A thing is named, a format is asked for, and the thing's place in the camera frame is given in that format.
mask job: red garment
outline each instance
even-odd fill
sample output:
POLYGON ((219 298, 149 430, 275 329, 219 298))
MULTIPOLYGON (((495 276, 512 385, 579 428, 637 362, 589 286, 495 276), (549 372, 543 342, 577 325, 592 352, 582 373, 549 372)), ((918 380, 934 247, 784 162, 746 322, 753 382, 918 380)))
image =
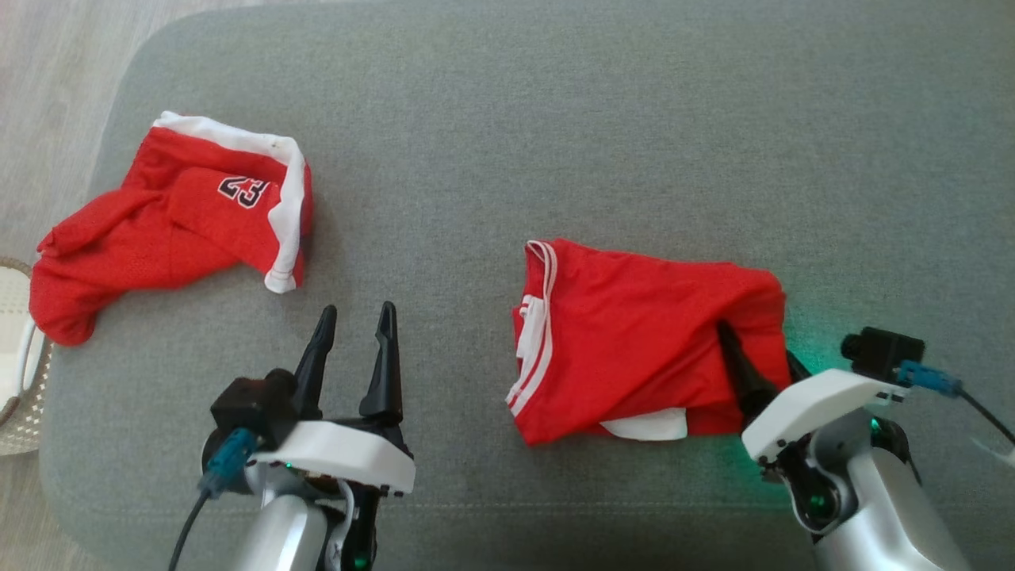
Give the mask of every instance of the red garment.
POLYGON ((39 244, 29 310, 74 346, 131 290, 176 289, 236 262, 288 292, 302 282, 311 171, 296 141, 165 112, 119 189, 60 222, 39 244))
POLYGON ((640 440, 739 432, 721 319, 762 375, 790 384, 786 295, 767 271, 566 239, 529 241, 526 257, 515 310, 521 376, 506 401, 529 445, 588 431, 640 440))

